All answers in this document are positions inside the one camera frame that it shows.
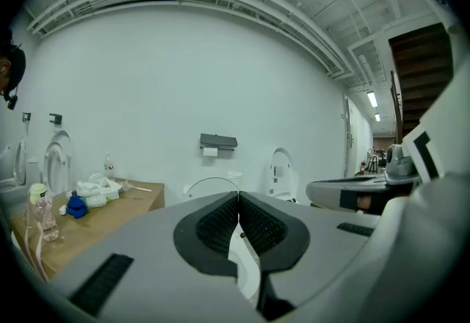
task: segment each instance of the clear plastic bottle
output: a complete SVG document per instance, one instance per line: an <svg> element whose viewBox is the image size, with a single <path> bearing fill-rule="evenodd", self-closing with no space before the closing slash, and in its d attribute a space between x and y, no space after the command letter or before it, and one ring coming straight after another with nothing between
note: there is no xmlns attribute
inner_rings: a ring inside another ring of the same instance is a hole
<svg viewBox="0 0 470 323"><path fill-rule="evenodd" d="M104 157L104 176L112 181L115 179L115 166L111 162L109 152L106 152Z"/></svg>
<svg viewBox="0 0 470 323"><path fill-rule="evenodd" d="M47 187L43 184L33 184L29 189L29 204L37 228L43 232L43 239L45 241L58 239L60 232L52 214L52 200L48 196Z"/></svg>

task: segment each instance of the white ceiling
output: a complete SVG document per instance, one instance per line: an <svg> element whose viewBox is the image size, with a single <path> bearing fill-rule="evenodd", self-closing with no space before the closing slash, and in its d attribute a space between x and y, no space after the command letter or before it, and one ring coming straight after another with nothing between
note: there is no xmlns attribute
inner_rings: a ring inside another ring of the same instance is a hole
<svg viewBox="0 0 470 323"><path fill-rule="evenodd" d="M25 8L35 18L56 1L60 0L26 0ZM79 6L71 6L70 10L64 11L63 14L40 27L37 31L42 35L46 35L48 32L73 22L76 18L90 14L98 8L102 9L105 6L129 3L130 1L136 0L100 0L100 2L96 1L94 3L87 1ZM243 12L245 16L258 17L268 26L271 24L271 27L284 30L287 34L296 38L297 43L302 43L305 48L311 49L313 54L319 56L327 68L327 74L333 80L337 80L339 84L344 85L345 92L369 117L375 134L394 136L395 117L390 93L390 70L393 70L394 66L393 63L390 63L390 60L385 61L388 58L384 56L389 54L386 43L380 44L373 36L369 36L377 35L384 28L393 24L401 24L409 21L409 19L426 16L431 12L431 9L425 0L285 0L308 17L302 21L294 20L294 16L290 21L292 12L286 10L286 6L280 7L274 0L256 0L261 3L258 8L244 0L179 1L206 3L213 7L225 6L226 3L227 9L231 11ZM65 8L71 2L72 0L64 1L58 8ZM288 21L280 22L270 17L269 11L264 10L262 6L282 12L283 16L287 16ZM307 40L301 32L304 29L310 31L315 26L324 31L326 36L322 36L319 32L312 32L312 34L315 34L315 39ZM321 52L319 44L322 43L326 45L326 49L329 51L337 47L338 53L332 52L333 59L326 57ZM359 47L348 51L348 47L355 43L358 43ZM341 70L337 67L339 65L335 66L333 63L337 57L341 60L341 66L343 67ZM366 92L370 89L375 91L379 103L378 112L382 117L382 121L379 123L375 122L376 109L371 107L366 95Z"/></svg>

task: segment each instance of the table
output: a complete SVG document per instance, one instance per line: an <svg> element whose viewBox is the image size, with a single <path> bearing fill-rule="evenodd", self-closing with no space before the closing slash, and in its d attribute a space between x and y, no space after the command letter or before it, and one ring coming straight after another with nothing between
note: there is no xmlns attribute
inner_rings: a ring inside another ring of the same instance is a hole
<svg viewBox="0 0 470 323"><path fill-rule="evenodd" d="M73 257L102 240L122 224L146 212L165 207L164 184L129 182L136 187L150 189L152 192L131 189L119 194L119 199L108 202L104 207L88 210L87 214L80 219L74 219L71 215L60 216L59 207L67 204L68 201L65 194L52 198L52 211L59 226L60 237L55 241L42 243L41 258L49 280ZM26 233L24 217L25 213L16 214L10 219L10 226L27 257L24 244ZM29 251L33 258L38 238L38 229L35 225L31 225L28 230L28 241Z"/></svg>

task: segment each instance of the white door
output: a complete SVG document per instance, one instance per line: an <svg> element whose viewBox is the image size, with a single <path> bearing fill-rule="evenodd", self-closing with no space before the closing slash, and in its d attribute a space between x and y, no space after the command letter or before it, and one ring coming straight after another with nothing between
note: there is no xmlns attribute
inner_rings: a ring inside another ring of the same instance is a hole
<svg viewBox="0 0 470 323"><path fill-rule="evenodd" d="M354 177L355 173L359 170L359 166L357 164L358 158L358 150L356 145L356 137L357 137L357 128L356 128L356 113L351 104L349 106L349 124L350 124L350 132L348 134L348 160L347 160L347 178Z"/></svg>

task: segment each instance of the wooden stairs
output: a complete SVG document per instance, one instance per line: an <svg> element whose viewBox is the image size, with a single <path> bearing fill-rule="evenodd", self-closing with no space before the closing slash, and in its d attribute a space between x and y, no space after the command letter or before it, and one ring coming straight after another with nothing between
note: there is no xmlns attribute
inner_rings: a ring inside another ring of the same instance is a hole
<svg viewBox="0 0 470 323"><path fill-rule="evenodd" d="M452 79L452 50L442 23L400 35L389 42L402 91L404 137L418 126L421 116Z"/></svg>

